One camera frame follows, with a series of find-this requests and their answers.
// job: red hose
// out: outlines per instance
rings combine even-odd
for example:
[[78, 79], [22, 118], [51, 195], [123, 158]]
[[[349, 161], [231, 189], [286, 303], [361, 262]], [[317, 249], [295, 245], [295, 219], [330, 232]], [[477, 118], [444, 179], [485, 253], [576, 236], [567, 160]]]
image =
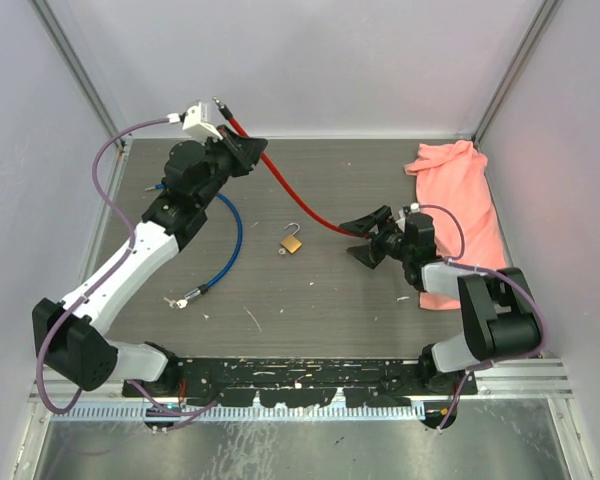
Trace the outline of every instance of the red hose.
[[[247, 132], [244, 131], [244, 128], [242, 128], [242, 125], [240, 125], [240, 123], [238, 123], [238, 121], [235, 118], [231, 117], [230, 119], [228, 119], [228, 122], [233, 127], [233, 129], [238, 133], [238, 135], [241, 135], [243, 137], [249, 136], [247, 134]], [[273, 173], [273, 176], [276, 177], [276, 180], [278, 180], [278, 182], [280, 182], [280, 185], [282, 185], [282, 187], [287, 191], [287, 193], [291, 196], [291, 198], [293, 198], [293, 200], [298, 204], [298, 206], [300, 208], [302, 208], [311, 218], [313, 218], [316, 222], [320, 223], [321, 225], [324, 225], [329, 230], [333, 230], [334, 232], [342, 233], [343, 235], [357, 237], [357, 235], [355, 233], [347, 232], [346, 230], [343, 230], [339, 226], [327, 222], [324, 218], [322, 218], [316, 212], [311, 210], [311, 207], [309, 207], [309, 205], [304, 203], [302, 198], [300, 198], [300, 196], [293, 190], [293, 188], [291, 188], [291, 185], [289, 185], [289, 183], [285, 180], [285, 178], [280, 173], [280, 170], [278, 170], [278, 168], [273, 164], [273, 162], [271, 161], [269, 156], [266, 153], [263, 153], [260, 158], [262, 158], [262, 161], [264, 162], [264, 164], [271, 171], [271, 173]]]

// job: scratched surface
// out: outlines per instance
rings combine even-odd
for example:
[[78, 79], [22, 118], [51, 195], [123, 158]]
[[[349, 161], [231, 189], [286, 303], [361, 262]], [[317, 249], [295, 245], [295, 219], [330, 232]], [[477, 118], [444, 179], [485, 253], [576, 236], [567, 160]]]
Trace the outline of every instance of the scratched surface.
[[[131, 148], [117, 201], [137, 222], [156, 195], [173, 140], [138, 140]], [[267, 152], [298, 193], [326, 219], [353, 220], [383, 204], [414, 200], [415, 180], [403, 165], [417, 141], [277, 140]], [[416, 357], [423, 346], [461, 330], [458, 312], [429, 312], [404, 280], [400, 264], [386, 259], [369, 270], [345, 252], [360, 240], [311, 220], [287, 196], [264, 164], [223, 188], [245, 225], [244, 246], [229, 274], [187, 308], [169, 308], [208, 281], [228, 260], [235, 224], [213, 202], [209, 220], [169, 264], [123, 309], [108, 336], [161, 344], [180, 355]], [[302, 248], [278, 254], [290, 222], [301, 225]], [[121, 224], [108, 228], [101, 259], [126, 239]]]
[[467, 400], [443, 435], [417, 421], [193, 423], [166, 436], [137, 423], [53, 422], [35, 478], [562, 480], [569, 474], [546, 401]]

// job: white wall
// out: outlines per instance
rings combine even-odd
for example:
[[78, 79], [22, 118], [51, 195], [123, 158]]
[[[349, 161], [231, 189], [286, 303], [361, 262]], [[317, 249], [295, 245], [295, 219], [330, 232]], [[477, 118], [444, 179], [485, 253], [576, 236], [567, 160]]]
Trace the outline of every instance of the white wall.
[[99, 206], [90, 162], [104, 140], [28, 2], [0, 1], [0, 479], [34, 377], [31, 310], [76, 284]]
[[540, 0], [50, 0], [119, 126], [223, 98], [251, 134], [472, 133]]
[[600, 460], [600, 0], [563, 3], [484, 150], [513, 259]]

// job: brass padlock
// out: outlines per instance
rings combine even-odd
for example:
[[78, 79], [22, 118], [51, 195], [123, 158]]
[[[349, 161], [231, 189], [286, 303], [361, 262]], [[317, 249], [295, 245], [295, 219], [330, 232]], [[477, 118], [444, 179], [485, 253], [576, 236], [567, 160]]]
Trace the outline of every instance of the brass padlock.
[[296, 253], [302, 246], [302, 242], [296, 238], [296, 234], [300, 231], [300, 225], [298, 225], [297, 223], [290, 223], [289, 225], [284, 227], [284, 229], [286, 230], [289, 227], [296, 227], [296, 231], [293, 232], [291, 235], [287, 235], [286, 237], [284, 237], [280, 242], [280, 245], [284, 247], [279, 250], [279, 253], [281, 255], [284, 255], [285, 251], [291, 254]]

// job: red cloth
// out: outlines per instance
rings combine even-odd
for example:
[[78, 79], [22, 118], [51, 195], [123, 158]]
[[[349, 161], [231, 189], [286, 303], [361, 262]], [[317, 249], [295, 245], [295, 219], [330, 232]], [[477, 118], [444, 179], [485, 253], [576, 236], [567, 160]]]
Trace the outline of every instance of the red cloth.
[[[466, 250], [458, 260], [487, 268], [506, 266], [496, 210], [491, 202], [484, 176], [487, 157], [473, 148], [473, 143], [459, 140], [448, 145], [420, 145], [418, 158], [405, 165], [408, 175], [416, 175], [416, 196], [421, 204], [440, 205], [451, 210], [464, 231]], [[439, 210], [424, 213], [433, 217], [438, 253], [443, 257], [458, 255], [460, 236], [449, 216]], [[422, 293], [420, 306], [428, 310], [460, 308], [451, 298]]]

